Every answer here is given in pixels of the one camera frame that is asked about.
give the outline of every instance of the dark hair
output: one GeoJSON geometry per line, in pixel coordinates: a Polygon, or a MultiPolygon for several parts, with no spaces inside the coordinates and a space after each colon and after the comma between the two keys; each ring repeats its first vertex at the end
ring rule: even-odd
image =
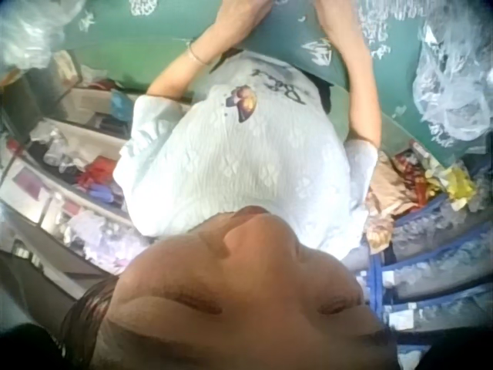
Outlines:
{"type": "Polygon", "coordinates": [[[60,338],[65,357],[75,369],[86,370],[91,363],[99,327],[113,298],[117,276],[92,286],[65,316],[60,338]]]}

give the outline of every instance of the white shirt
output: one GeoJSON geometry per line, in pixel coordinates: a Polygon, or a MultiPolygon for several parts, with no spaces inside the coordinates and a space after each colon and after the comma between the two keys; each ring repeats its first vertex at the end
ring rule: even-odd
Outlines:
{"type": "Polygon", "coordinates": [[[308,247],[339,259],[357,247],[377,149],[342,144],[315,85],[284,62],[243,52],[203,89],[187,114],[168,99],[136,101],[114,177],[137,230],[167,237],[254,205],[308,247]]]}

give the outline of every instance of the cheek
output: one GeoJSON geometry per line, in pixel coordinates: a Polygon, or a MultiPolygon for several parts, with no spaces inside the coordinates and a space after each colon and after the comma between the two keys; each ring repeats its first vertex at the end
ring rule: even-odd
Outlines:
{"type": "Polygon", "coordinates": [[[356,305],[363,301],[363,291],[356,278],[332,256],[306,249],[304,291],[311,301],[322,305],[341,302],[356,305]]]}

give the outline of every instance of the white plastic bag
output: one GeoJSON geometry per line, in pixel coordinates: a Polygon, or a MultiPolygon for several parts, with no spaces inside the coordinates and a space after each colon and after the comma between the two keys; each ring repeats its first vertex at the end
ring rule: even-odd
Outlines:
{"type": "Polygon", "coordinates": [[[421,37],[413,94],[422,119],[455,139],[477,139],[493,117],[491,24],[475,2],[449,0],[428,16],[421,37]]]}
{"type": "Polygon", "coordinates": [[[63,41],[63,27],[86,0],[7,0],[0,5],[0,71],[45,68],[52,48],[63,41]]]}

